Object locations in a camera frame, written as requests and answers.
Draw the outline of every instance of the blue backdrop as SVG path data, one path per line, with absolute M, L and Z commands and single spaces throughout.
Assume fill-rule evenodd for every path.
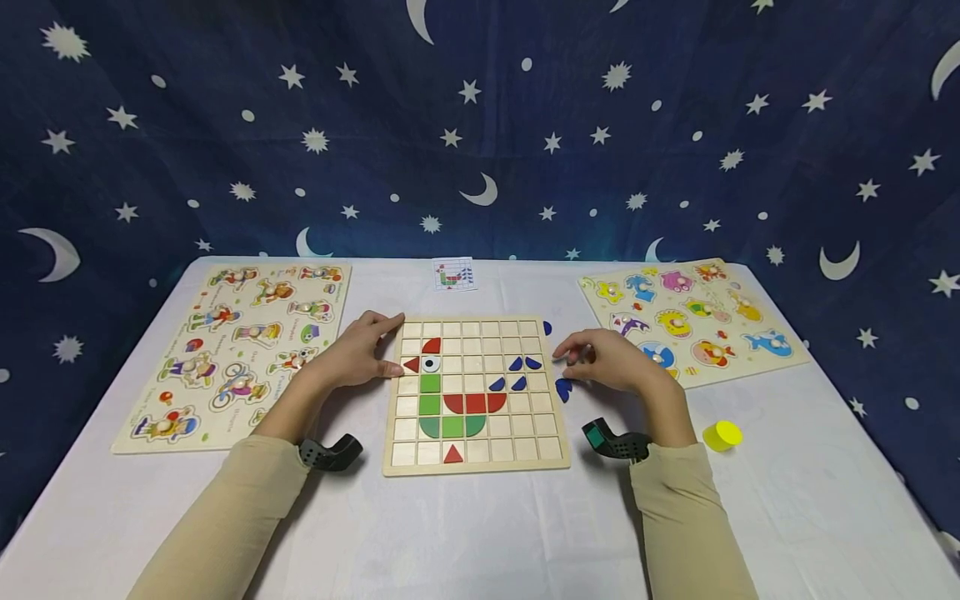
M 960 537 L 957 3 L 0 14 L 0 541 L 183 267 L 259 252 L 746 263 Z

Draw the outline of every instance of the white tablecloth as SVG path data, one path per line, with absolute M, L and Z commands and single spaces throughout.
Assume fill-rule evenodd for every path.
M 105 600 L 131 588 L 225 453 L 113 456 L 110 443 L 210 265 L 248 261 L 187 269 L 0 559 L 0 596 Z M 438 294 L 428 261 L 350 263 L 344 323 L 367 308 L 530 313 L 553 324 L 554 343 L 597 326 L 577 278 L 626 266 L 477 261 L 478 291 Z M 761 597 L 960 598 L 909 494 L 816 364 L 688 396 L 698 431 L 720 419 L 743 429 L 742 446 L 710 461 Z M 338 398 L 319 433 L 326 444 L 355 435 L 363 463 L 311 476 L 249 597 L 646 597 L 626 466 L 594 454 L 580 432 L 601 416 L 614 432 L 639 428 L 635 401 L 574 390 L 564 406 L 570 470 L 387 479 L 388 386 Z M 177 588 L 171 581 L 169 597 Z

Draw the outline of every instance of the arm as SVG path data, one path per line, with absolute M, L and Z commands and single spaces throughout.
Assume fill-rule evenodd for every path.
M 242 598 L 279 521 L 293 506 L 308 469 L 299 444 L 334 388 L 392 377 L 403 369 L 373 357 L 382 335 L 403 323 L 367 311 L 290 381 L 253 433 L 238 442 L 220 472 L 143 569 L 131 600 Z
M 574 333 L 554 351 L 555 358 L 565 354 L 564 377 L 598 381 L 643 404 L 654 443 L 649 458 L 630 466 L 630 477 L 655 600 L 757 598 L 684 389 L 614 331 Z

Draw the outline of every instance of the cartoon character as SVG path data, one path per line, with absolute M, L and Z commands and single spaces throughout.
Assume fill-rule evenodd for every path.
M 674 356 L 673 350 L 664 344 L 660 342 L 644 342 L 637 345 L 637 348 L 640 348 L 640 351 L 646 354 L 647 358 L 666 369 L 674 379 L 680 376 L 680 372 L 673 368 L 677 363 L 677 357 Z
M 679 310 L 668 309 L 657 313 L 657 324 L 667 333 L 681 340 L 690 337 L 690 324 L 686 320 L 686 314 Z
M 786 336 L 776 329 L 761 331 L 755 335 L 744 334 L 743 339 L 750 342 L 751 350 L 763 348 L 780 358 L 793 355 L 793 349 L 790 347 L 790 343 L 786 341 Z
M 340 267 L 321 267 L 320 269 L 310 269 L 303 267 L 300 270 L 300 279 L 327 279 L 330 281 L 339 281 L 343 279 L 343 272 Z
M 217 371 L 217 365 L 210 360 L 211 358 L 207 351 L 191 356 L 187 360 L 175 356 L 163 364 L 163 369 L 156 376 L 156 380 L 163 381 L 173 376 L 178 377 L 183 386 L 191 390 L 209 388 L 213 385 L 213 374 Z
M 274 285 L 266 277 L 257 281 L 256 284 L 260 286 L 260 293 L 256 295 L 250 306 L 259 306 L 263 302 L 269 304 L 274 300 L 290 298 L 297 291 L 297 288 L 290 285 L 289 281 L 280 281 Z
M 650 325 L 644 323 L 630 313 L 613 313 L 610 315 L 610 327 L 618 331 L 623 337 L 634 329 L 637 331 L 650 331 Z
M 727 293 L 730 294 L 731 299 L 736 302 L 737 314 L 749 321 L 756 321 L 758 323 L 763 321 L 763 315 L 760 314 L 760 311 L 757 310 L 749 298 L 740 296 L 734 292 L 734 290 L 727 290 Z
M 283 325 L 277 322 L 267 324 L 254 324 L 248 327 L 237 327 L 233 330 L 234 342 L 247 340 L 255 342 L 264 348 L 273 348 L 276 346 L 280 333 L 283 332 Z
M 278 369 L 298 371 L 318 353 L 320 351 L 316 348 L 301 348 L 295 352 L 281 352 L 276 356 L 276 362 L 267 367 L 267 374 L 272 375 Z
M 681 292 L 689 292 L 692 290 L 694 281 L 680 271 L 668 271 L 660 274 L 660 283 L 662 283 L 666 289 L 680 294 Z
M 310 302 L 290 302 L 287 314 L 300 313 L 307 315 L 314 321 L 330 323 L 333 321 L 333 306 L 326 300 L 312 300 Z
M 210 400 L 210 410 L 219 413 L 227 410 L 239 396 L 248 404 L 259 402 L 270 392 L 270 383 L 257 383 L 256 373 L 243 363 L 230 363 L 224 369 L 227 382 L 220 386 L 217 395 Z
M 724 273 L 723 269 L 720 268 L 720 265 L 715 262 L 705 262 L 702 265 L 697 265 L 693 268 L 697 272 L 697 275 L 700 276 L 704 282 L 710 282 L 714 279 L 726 279 L 727 274 Z
M 718 367 L 725 369 L 730 364 L 728 356 L 736 356 L 733 348 L 729 346 L 720 347 L 708 340 L 700 340 L 690 347 L 690 353 L 697 359 L 698 363 L 708 367 Z
M 654 282 L 649 277 L 631 275 L 624 281 L 624 285 L 627 286 L 628 289 L 634 290 L 634 298 L 637 300 L 652 302 L 657 296 L 657 292 L 654 292 Z
M 190 331 L 196 331 L 201 327 L 208 327 L 210 331 L 216 331 L 224 323 L 233 323 L 243 316 L 238 310 L 233 310 L 226 304 L 217 304 L 213 310 L 208 313 L 194 313 L 190 315 L 190 325 L 187 327 Z
M 192 406 L 168 411 L 161 420 L 151 420 L 150 415 L 144 415 L 133 428 L 130 437 L 153 440 L 166 440 L 168 444 L 176 444 L 180 438 L 193 435 L 200 427 L 200 417 L 193 414 Z
M 707 302 L 706 300 L 688 298 L 681 306 L 701 319 L 709 319 L 712 317 L 720 323 L 729 323 L 731 319 L 730 313 L 720 310 L 716 304 Z

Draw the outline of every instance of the wooden grid board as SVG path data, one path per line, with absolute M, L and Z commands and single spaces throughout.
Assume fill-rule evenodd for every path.
M 550 351 L 537 317 L 407 317 L 383 474 L 569 468 Z
M 222 450 L 337 337 L 349 265 L 217 265 L 183 310 L 114 454 Z
M 625 336 L 684 388 L 801 365 L 801 340 L 720 258 L 582 277 L 600 325 Z

